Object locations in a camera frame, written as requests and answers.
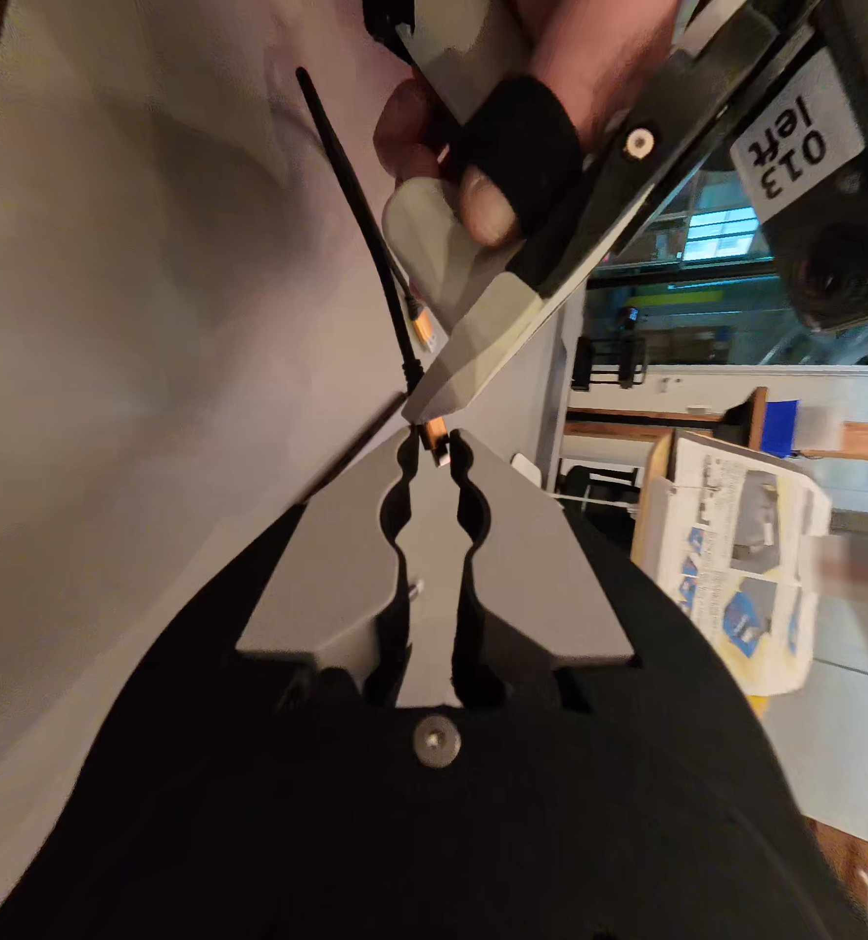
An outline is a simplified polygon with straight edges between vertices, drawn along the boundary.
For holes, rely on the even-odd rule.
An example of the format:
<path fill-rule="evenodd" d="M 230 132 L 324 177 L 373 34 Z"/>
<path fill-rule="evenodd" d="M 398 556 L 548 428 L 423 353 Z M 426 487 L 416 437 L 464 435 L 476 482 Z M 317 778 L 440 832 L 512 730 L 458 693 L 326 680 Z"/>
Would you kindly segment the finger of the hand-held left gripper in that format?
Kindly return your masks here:
<path fill-rule="evenodd" d="M 455 187 L 404 182 L 402 265 L 448 334 L 404 419 L 422 425 L 471 404 L 684 179 L 670 170 L 589 170 L 543 225 L 501 249 L 478 245 L 460 224 Z"/>

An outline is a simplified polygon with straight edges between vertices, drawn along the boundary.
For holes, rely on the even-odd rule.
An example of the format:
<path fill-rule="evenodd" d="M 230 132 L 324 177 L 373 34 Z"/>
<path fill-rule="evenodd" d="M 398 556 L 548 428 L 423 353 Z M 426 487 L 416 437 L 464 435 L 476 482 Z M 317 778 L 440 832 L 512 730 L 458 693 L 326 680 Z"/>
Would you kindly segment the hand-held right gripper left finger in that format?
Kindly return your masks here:
<path fill-rule="evenodd" d="M 397 543 L 411 518 L 414 432 L 398 429 L 307 503 L 236 649 L 344 670 L 371 705 L 393 705 L 410 655 L 409 587 Z"/>

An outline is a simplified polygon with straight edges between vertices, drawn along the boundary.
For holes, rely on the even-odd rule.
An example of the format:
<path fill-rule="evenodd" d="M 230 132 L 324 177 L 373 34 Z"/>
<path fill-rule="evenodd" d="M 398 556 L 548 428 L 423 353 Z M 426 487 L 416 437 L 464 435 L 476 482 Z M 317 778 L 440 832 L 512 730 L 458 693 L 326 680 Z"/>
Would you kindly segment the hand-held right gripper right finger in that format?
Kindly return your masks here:
<path fill-rule="evenodd" d="M 557 706 L 561 676 L 634 651 L 560 504 L 470 432 L 450 435 L 463 560 L 451 684 L 464 706 Z"/>

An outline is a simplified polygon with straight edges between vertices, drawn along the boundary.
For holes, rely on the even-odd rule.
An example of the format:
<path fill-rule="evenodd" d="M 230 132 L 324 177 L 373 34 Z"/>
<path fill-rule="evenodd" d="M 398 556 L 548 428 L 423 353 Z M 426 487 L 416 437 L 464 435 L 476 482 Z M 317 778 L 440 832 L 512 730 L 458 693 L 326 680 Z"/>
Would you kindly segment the braided cable copper plug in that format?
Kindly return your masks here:
<path fill-rule="evenodd" d="M 375 266 L 401 355 L 405 393 L 409 394 L 415 390 L 424 375 L 422 363 L 417 357 L 412 341 L 414 325 L 422 312 L 421 304 L 408 286 L 406 277 L 398 268 L 382 236 L 355 170 L 328 118 L 310 73 L 304 67 L 299 66 L 296 68 L 296 78 L 325 158 L 340 186 Z"/>

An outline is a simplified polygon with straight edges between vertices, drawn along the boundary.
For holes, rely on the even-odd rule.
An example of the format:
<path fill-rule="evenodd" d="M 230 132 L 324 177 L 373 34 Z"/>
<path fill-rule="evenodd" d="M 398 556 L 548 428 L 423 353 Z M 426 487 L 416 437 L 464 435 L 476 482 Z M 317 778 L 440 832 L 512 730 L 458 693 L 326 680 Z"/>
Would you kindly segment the clear acrylic stand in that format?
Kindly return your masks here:
<path fill-rule="evenodd" d="M 616 496 L 626 498 L 612 498 L 613 494 L 608 492 L 606 495 L 594 496 L 592 489 L 588 489 L 583 494 L 572 495 L 568 493 L 546 493 L 545 495 L 561 503 L 571 502 L 580 505 L 582 508 L 587 506 L 598 506 L 627 511 L 630 515 L 635 515 L 639 509 L 639 500 L 641 498 L 640 489 L 623 489 L 616 492 Z"/>

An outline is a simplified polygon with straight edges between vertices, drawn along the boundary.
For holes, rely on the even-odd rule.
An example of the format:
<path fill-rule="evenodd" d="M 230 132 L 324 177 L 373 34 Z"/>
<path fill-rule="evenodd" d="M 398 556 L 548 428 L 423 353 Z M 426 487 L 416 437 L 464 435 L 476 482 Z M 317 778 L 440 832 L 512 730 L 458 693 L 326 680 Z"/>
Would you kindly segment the black utility cart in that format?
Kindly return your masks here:
<path fill-rule="evenodd" d="M 628 390 L 644 383 L 647 370 L 648 348 L 642 336 L 581 336 L 575 348 L 570 387 L 586 392 L 592 385 L 605 384 Z"/>

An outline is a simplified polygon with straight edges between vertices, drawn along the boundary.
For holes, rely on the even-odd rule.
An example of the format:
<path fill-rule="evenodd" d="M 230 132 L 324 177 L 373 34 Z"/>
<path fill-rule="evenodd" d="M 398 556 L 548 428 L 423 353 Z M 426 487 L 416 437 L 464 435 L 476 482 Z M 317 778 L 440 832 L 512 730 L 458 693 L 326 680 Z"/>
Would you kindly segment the black metal pole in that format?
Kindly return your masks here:
<path fill-rule="evenodd" d="M 734 257 L 637 266 L 597 267 L 588 277 L 588 289 L 634 288 L 659 284 L 714 283 L 745 278 L 779 276 L 773 258 Z"/>

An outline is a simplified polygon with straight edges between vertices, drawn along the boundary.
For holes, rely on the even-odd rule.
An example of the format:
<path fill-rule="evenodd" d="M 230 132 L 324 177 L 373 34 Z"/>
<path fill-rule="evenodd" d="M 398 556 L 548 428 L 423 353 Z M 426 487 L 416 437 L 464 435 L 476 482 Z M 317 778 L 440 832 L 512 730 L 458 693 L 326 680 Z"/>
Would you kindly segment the printed instruction sheet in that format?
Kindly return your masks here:
<path fill-rule="evenodd" d="M 812 550 L 831 503 L 785 461 L 675 433 L 653 580 L 727 666 L 741 692 L 802 688 L 822 598 Z"/>

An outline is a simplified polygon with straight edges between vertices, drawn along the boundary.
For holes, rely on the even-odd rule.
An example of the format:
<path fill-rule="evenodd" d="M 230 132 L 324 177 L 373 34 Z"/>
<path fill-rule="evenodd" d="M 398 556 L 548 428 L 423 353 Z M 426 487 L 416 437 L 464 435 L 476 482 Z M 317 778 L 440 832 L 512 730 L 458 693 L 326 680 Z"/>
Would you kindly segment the white foam block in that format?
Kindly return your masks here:
<path fill-rule="evenodd" d="M 841 450 L 845 418 L 834 405 L 800 402 L 797 409 L 793 450 L 802 454 Z"/>

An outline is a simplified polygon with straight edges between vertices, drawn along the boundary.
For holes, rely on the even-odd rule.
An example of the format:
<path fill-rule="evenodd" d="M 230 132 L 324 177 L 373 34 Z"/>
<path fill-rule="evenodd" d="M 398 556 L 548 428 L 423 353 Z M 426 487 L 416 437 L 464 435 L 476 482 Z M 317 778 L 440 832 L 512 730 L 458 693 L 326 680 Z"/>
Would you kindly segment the small blue storage box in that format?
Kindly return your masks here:
<path fill-rule="evenodd" d="M 761 432 L 760 452 L 781 460 L 787 460 L 793 456 L 799 408 L 799 400 L 767 403 Z"/>

